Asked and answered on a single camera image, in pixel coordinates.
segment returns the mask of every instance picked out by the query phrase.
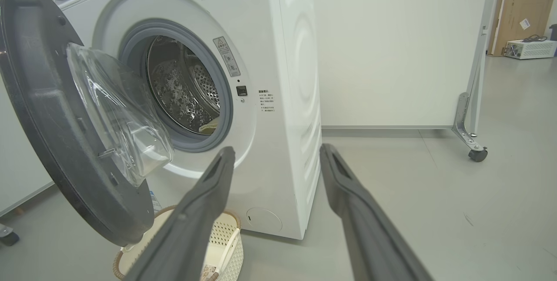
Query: whiteboard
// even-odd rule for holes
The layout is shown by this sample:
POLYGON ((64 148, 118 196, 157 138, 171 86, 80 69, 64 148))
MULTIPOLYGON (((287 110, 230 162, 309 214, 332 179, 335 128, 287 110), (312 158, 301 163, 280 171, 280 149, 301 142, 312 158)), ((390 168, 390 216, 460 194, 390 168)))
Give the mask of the whiteboard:
POLYGON ((323 126, 451 126, 485 1, 314 0, 323 126))

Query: laundry basket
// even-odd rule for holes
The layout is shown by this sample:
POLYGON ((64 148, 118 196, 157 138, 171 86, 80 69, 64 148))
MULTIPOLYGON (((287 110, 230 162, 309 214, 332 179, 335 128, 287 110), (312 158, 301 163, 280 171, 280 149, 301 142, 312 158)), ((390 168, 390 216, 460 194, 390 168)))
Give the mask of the laundry basket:
MULTIPOLYGON (((129 247, 121 248, 114 259, 114 275, 123 279, 137 261, 143 250, 149 245, 175 206, 163 208, 155 215, 151 229, 143 235, 143 239, 129 247)), ((240 237, 240 221, 233 213, 224 211, 213 222, 211 238, 205 253, 205 261, 200 281, 235 281, 238 279, 243 263, 242 238, 240 237)))

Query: gray rubber seal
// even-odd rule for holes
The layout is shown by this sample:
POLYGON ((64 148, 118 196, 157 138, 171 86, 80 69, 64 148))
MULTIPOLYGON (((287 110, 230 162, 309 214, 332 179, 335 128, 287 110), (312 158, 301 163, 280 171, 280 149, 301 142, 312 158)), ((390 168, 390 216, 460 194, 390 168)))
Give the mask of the gray rubber seal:
POLYGON ((147 80, 145 50, 155 37, 163 35, 179 41, 199 57, 211 75, 219 94, 221 113, 217 130, 210 136, 195 134, 177 125, 154 101, 157 114, 168 129, 175 148, 187 152, 205 152, 219 145, 227 136, 232 124, 232 93, 228 80, 213 52, 193 32, 164 19, 149 19, 133 26, 120 46, 119 59, 147 80))

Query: black caster wheel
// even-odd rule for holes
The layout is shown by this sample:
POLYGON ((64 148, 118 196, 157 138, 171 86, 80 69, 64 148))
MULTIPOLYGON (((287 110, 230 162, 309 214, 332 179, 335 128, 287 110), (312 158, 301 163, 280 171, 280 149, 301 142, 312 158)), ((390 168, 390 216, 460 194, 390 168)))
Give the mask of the black caster wheel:
POLYGON ((19 240, 20 240, 20 236, 17 235, 15 232, 12 232, 12 233, 6 235, 3 238, 0 238, 0 242, 2 244, 6 245, 7 247, 12 246, 13 244, 18 242, 19 240))
POLYGON ((483 151, 476 152, 470 150, 470 152, 468 153, 468 157, 470 157, 475 162, 481 162, 487 157, 487 151, 483 150, 483 151))

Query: perforated metal drum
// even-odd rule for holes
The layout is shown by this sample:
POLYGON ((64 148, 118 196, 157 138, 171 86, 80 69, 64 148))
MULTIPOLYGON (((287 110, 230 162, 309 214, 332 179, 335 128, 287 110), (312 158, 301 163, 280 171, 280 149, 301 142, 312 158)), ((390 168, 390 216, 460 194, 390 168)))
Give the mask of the perforated metal drum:
POLYGON ((147 77, 153 96, 179 126, 197 134, 219 117, 217 89, 205 65, 185 45, 157 37, 147 53, 147 77))

